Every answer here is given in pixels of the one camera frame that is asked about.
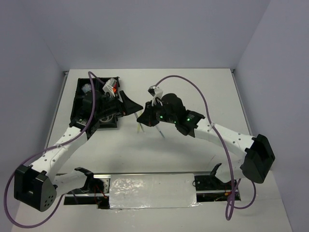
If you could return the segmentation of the large brown tape roll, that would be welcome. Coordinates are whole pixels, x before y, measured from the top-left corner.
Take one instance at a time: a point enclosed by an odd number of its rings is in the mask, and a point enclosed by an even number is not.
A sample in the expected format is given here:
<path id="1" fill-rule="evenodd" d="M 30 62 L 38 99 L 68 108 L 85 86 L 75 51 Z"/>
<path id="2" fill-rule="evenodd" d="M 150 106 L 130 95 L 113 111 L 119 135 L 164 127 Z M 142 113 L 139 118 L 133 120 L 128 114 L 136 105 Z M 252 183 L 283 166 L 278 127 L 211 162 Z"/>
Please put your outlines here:
<path id="1" fill-rule="evenodd" d="M 107 124 L 107 123 L 110 123 L 112 120 L 113 120 L 113 115 L 102 118 L 99 121 L 102 124 Z"/>

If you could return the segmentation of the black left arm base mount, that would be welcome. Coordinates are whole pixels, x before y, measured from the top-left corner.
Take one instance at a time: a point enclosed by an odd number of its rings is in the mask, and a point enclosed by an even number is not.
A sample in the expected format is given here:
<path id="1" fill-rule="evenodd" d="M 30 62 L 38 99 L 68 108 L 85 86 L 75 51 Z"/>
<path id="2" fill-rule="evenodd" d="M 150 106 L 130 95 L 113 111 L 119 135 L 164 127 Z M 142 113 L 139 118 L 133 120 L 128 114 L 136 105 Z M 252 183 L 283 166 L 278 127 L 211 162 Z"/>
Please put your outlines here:
<path id="1" fill-rule="evenodd" d="M 100 193 L 104 197 L 109 194 L 110 188 L 110 178 L 101 176 L 101 175 L 94 175 L 94 174 L 86 174 L 86 181 L 83 186 L 80 188 L 73 189 L 70 193 L 71 194 L 94 194 Z"/>

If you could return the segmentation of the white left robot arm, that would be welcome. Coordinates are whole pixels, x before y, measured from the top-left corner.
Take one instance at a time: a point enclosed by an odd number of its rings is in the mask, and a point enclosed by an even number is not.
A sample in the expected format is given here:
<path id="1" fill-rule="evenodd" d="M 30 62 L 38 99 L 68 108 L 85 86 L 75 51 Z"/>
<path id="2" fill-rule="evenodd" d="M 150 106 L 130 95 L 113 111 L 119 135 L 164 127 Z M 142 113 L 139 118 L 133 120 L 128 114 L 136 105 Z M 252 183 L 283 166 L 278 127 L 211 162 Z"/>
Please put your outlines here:
<path id="1" fill-rule="evenodd" d="M 106 98 L 99 91 L 89 91 L 81 98 L 81 106 L 69 127 L 52 147 L 30 165 L 20 165 L 14 173 L 14 198 L 44 212 L 55 198 L 74 189 L 84 193 L 99 188 L 104 182 L 82 167 L 71 173 L 58 175 L 58 171 L 84 145 L 99 128 L 99 121 L 110 116 L 123 117 L 143 107 L 133 102 L 123 91 L 121 98 Z"/>

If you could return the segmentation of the clear jar of paper clips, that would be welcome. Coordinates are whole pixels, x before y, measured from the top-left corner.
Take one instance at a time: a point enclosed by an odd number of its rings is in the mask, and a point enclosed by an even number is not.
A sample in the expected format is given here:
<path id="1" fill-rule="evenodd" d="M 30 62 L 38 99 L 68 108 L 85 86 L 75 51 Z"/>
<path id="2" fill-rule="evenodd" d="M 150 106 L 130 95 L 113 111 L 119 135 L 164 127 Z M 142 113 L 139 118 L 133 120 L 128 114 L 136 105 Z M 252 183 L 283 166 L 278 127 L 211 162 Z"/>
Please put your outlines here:
<path id="1" fill-rule="evenodd" d="M 92 86 L 90 84 L 84 84 L 82 86 L 82 92 L 84 95 L 92 93 Z"/>

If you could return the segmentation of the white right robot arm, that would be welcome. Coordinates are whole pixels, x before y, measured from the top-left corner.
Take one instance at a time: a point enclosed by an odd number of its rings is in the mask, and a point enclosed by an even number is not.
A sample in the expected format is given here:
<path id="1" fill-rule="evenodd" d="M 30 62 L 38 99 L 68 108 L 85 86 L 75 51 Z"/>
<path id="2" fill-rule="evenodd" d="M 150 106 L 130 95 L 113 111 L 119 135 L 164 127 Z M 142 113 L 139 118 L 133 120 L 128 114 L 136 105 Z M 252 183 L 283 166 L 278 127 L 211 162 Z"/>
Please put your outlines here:
<path id="1" fill-rule="evenodd" d="M 173 93 L 164 95 L 156 104 L 148 101 L 137 122 L 148 127 L 154 127 L 160 122 L 171 123 L 184 136 L 226 148 L 239 158 L 232 165 L 235 179 L 247 178 L 262 184 L 275 160 L 266 136 L 259 134 L 253 137 L 211 123 L 202 114 L 187 110 L 182 100 Z"/>

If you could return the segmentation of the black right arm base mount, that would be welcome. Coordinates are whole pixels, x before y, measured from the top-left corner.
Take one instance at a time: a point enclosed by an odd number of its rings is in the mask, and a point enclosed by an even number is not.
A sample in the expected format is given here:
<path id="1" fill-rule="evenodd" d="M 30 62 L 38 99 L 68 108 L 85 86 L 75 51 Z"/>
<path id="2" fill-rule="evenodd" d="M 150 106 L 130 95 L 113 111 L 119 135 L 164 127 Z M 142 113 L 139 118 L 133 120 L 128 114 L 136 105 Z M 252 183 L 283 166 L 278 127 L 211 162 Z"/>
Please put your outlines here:
<path id="1" fill-rule="evenodd" d="M 229 180 L 228 182 L 222 182 L 215 176 L 218 168 L 221 165 L 221 163 L 215 165 L 213 170 L 208 174 L 194 175 L 194 181 L 192 182 L 192 184 L 193 186 L 195 186 L 196 191 L 214 192 L 215 190 L 232 190 L 231 180 Z"/>

